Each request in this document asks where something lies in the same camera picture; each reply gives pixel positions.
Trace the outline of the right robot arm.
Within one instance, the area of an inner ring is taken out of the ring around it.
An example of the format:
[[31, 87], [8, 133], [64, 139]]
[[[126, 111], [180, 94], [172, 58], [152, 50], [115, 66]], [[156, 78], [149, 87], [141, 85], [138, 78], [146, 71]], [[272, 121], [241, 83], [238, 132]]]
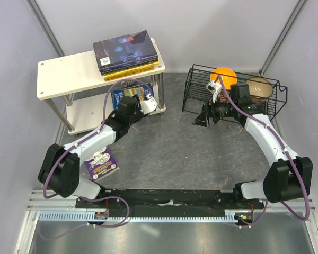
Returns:
[[237, 120], [253, 136], [264, 153], [270, 169], [264, 180], [235, 185], [232, 202], [245, 208], [252, 199], [267, 199], [271, 203], [289, 201], [309, 195], [313, 163], [309, 157], [300, 157], [280, 137], [271, 125], [264, 106], [254, 103], [248, 85], [231, 86], [231, 102], [221, 102], [222, 86], [210, 81], [206, 85], [213, 97], [203, 104], [194, 124], [204, 127], [224, 117]]

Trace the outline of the purple paperback book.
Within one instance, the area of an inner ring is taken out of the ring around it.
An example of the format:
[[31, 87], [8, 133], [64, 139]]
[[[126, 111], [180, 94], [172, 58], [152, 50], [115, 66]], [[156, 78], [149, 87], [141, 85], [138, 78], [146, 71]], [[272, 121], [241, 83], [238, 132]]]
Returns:
[[90, 178], [95, 182], [120, 169], [108, 146], [103, 147], [91, 155], [84, 161], [84, 165], [87, 168]]

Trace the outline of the purple robinson crusoe book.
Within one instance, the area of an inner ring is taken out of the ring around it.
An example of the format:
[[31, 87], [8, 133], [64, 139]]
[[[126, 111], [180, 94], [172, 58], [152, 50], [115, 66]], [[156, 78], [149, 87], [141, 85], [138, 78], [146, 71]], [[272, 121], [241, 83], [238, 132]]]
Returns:
[[95, 42], [93, 49], [96, 62], [104, 57], [119, 61], [131, 54], [140, 57], [158, 55], [147, 30]]

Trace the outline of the yellow hardcover book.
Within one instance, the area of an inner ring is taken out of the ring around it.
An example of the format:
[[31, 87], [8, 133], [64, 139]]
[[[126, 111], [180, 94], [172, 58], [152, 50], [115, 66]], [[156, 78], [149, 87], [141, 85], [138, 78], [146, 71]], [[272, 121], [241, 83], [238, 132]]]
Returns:
[[115, 80], [118, 78], [123, 78], [123, 77], [128, 77], [131, 75], [135, 75], [135, 74], [140, 74], [142, 72], [147, 72], [147, 71], [151, 71], [155, 69], [155, 66], [157, 66], [159, 64], [159, 62], [154, 62], [154, 63], [149, 63], [146, 65], [142, 65], [142, 66], [137, 66], [134, 68], [129, 68], [129, 69], [125, 69], [125, 70], [121, 70], [118, 72], [113, 72], [110, 74], [105, 74], [103, 75], [103, 78], [105, 81], [110, 81], [110, 80]]

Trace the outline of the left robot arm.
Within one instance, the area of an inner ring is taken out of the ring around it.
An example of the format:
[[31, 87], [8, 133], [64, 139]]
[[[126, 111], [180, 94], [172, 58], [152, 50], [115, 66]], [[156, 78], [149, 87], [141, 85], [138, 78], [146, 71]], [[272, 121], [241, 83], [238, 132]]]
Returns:
[[156, 108], [157, 101], [151, 95], [143, 101], [137, 96], [123, 97], [118, 108], [89, 134], [64, 146], [52, 144], [38, 174], [38, 181], [43, 184], [44, 198], [74, 195], [87, 199], [94, 208], [102, 207], [106, 200], [103, 187], [80, 176], [81, 165], [101, 148], [120, 140], [132, 124]]

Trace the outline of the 91-storey treehouse book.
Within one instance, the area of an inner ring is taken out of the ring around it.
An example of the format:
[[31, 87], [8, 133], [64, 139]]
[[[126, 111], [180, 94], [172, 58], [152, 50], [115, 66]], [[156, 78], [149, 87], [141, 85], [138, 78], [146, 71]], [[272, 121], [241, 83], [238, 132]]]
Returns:
[[152, 86], [146, 87], [146, 86], [136, 86], [132, 88], [123, 88], [123, 89], [115, 89], [112, 92], [112, 99], [113, 99], [113, 106], [116, 110], [118, 108], [119, 103], [121, 102], [122, 98], [127, 97], [133, 97], [137, 95], [139, 97], [140, 101], [144, 101], [146, 99], [146, 96], [148, 94], [154, 94], [154, 90]]

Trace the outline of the black moon and sixpence book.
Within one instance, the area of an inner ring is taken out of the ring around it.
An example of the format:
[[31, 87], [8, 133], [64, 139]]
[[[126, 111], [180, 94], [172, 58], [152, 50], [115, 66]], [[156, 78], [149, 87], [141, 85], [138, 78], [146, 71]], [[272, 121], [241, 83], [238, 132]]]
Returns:
[[158, 55], [140, 57], [136, 54], [131, 54], [119, 61], [112, 61], [110, 57], [104, 57], [97, 60], [98, 70], [101, 75], [106, 75], [114, 72], [119, 72], [129, 68], [152, 64], [158, 62]]

